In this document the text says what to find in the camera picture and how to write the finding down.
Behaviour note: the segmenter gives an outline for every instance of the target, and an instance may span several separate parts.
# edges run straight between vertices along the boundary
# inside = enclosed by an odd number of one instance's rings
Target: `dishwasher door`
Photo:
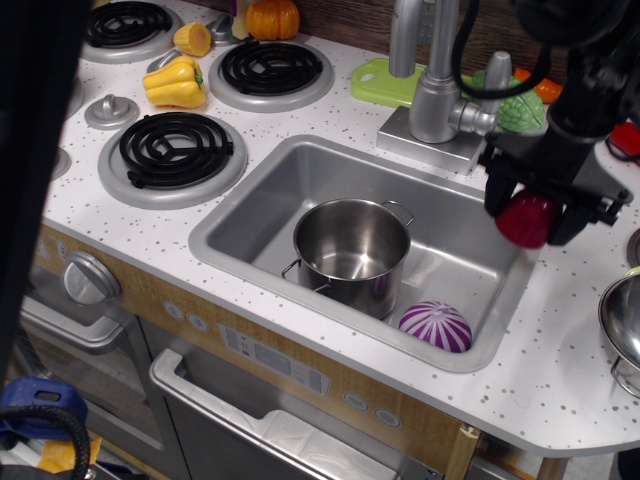
[[[150,371],[169,402],[194,480],[398,478],[382,463],[284,410],[258,418],[196,385],[185,378],[188,371],[204,372],[200,377],[212,384],[224,380],[219,368],[196,366],[198,362],[189,365],[167,348]],[[247,405],[252,402],[261,403],[258,398],[244,399]]]

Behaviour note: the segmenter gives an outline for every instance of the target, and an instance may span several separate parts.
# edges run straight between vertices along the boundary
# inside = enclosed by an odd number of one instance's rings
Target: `sink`
[[[297,268],[281,276],[297,258],[300,217],[339,198],[392,200],[415,216],[396,306],[382,320],[298,285]],[[482,191],[311,135],[279,144],[196,226],[189,248],[209,265],[453,372],[491,361],[539,254],[502,237]],[[468,351],[446,352],[398,329],[405,310],[424,300],[462,313],[473,332]]]

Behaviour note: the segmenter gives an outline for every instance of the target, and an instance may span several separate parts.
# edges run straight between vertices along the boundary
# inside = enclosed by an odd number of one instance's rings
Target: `speckled white countertop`
[[[208,23],[217,15],[188,3],[164,3],[185,23]],[[334,85],[321,100],[291,112],[258,114],[228,107],[210,94],[194,110],[240,132],[249,152],[245,176],[284,138],[314,134],[483,188],[482,168],[463,177],[376,148],[376,132],[392,109],[353,99],[349,81],[355,67],[379,55],[317,38],[296,41],[323,52],[334,67]],[[228,48],[198,59],[203,71]],[[471,374],[444,372],[199,262],[188,249],[189,233],[222,197],[182,210],[149,211],[120,203],[102,188],[97,158],[114,131],[87,127],[84,110],[113,93],[135,100],[141,115],[165,111],[146,100],[141,79],[149,63],[80,61],[85,101],[65,123],[60,141],[73,163],[51,182],[46,224],[533,453],[564,457],[640,446],[639,402],[609,373],[615,356],[597,317],[602,292],[628,268],[626,243],[638,228],[635,204],[623,209],[614,227],[590,225],[566,247],[545,248],[493,361]],[[612,160],[602,146],[598,153],[638,195],[640,168]]]

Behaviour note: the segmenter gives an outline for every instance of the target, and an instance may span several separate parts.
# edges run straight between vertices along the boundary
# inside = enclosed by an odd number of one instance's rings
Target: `black coil burner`
[[[125,47],[143,42],[171,26],[171,17],[153,3],[108,3],[91,11],[85,40],[92,47]]]
[[[240,93],[282,95],[311,85],[322,62],[299,45],[250,41],[229,51],[220,69]]]
[[[233,142],[214,120],[183,112],[145,116],[120,138],[120,155],[136,188],[181,187],[214,176]]]

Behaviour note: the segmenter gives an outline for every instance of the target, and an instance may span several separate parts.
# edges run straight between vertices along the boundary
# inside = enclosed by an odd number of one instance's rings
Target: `green cabbage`
[[[512,77],[509,86],[513,87],[520,83],[522,83],[520,80]],[[471,77],[471,85],[478,89],[483,87],[484,70],[478,70]],[[541,128],[544,125],[544,117],[542,99],[536,92],[529,90],[516,97],[502,100],[498,111],[498,125],[510,132],[521,133]]]

